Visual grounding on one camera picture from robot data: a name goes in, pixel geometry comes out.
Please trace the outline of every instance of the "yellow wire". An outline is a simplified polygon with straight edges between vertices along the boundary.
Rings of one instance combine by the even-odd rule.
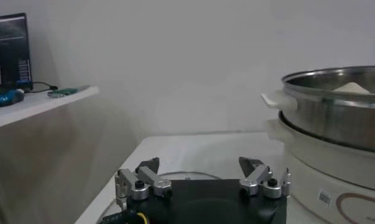
[[[144,220],[144,224],[149,224],[147,221],[147,217],[143,213],[138,212],[137,215],[140,216]]]

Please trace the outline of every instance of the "pot handle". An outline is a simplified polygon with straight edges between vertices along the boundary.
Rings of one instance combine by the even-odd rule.
[[[282,90],[276,90],[268,94],[262,93],[261,97],[269,108],[276,108],[283,111],[297,110],[297,100]]]
[[[269,139],[287,144],[295,140],[293,133],[285,128],[284,125],[280,123],[279,119],[265,121],[264,128]]]

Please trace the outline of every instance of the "label sticker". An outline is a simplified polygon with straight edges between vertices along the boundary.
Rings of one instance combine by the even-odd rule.
[[[328,208],[331,205],[332,197],[328,192],[320,190],[319,195],[318,195],[318,200],[324,203]]]

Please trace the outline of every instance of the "monitor screen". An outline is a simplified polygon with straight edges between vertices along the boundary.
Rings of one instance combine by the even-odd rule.
[[[32,89],[25,13],[0,16],[0,86]]]

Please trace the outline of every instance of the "blue object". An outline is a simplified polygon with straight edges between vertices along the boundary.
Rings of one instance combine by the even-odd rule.
[[[6,107],[24,100],[24,91],[21,89],[11,89],[4,94],[0,94],[0,107]]]

